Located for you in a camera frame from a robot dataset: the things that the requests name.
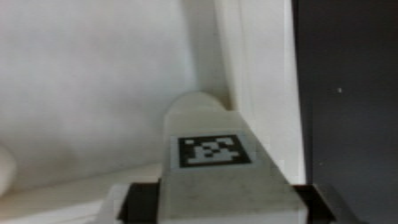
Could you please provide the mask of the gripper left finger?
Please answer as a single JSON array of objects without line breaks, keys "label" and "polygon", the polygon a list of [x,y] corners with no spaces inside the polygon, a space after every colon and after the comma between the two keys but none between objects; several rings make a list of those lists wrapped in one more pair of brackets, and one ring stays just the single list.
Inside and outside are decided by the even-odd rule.
[{"label": "gripper left finger", "polygon": [[157,224],[158,198],[158,182],[114,185],[94,218],[94,224]]}]

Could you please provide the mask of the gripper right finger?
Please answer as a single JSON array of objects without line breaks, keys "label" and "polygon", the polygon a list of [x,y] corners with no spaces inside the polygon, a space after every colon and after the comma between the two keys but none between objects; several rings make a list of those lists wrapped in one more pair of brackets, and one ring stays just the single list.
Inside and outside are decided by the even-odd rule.
[{"label": "gripper right finger", "polygon": [[301,184],[293,188],[308,206],[308,224],[368,224],[329,184]]}]

